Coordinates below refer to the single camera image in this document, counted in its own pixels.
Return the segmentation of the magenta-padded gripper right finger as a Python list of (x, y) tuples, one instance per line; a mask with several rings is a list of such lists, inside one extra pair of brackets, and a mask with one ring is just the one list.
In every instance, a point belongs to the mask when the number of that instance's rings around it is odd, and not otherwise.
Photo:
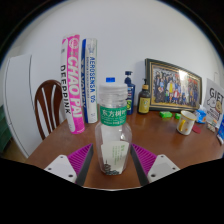
[(155, 155), (136, 144), (131, 146), (131, 155), (142, 186), (179, 171), (166, 155)]

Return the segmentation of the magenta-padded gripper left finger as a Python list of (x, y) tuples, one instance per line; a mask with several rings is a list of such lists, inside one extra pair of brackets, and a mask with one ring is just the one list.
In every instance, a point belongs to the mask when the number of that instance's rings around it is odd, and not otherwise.
[(83, 186), (93, 156), (93, 145), (88, 144), (70, 155), (59, 155), (46, 168), (56, 176)]

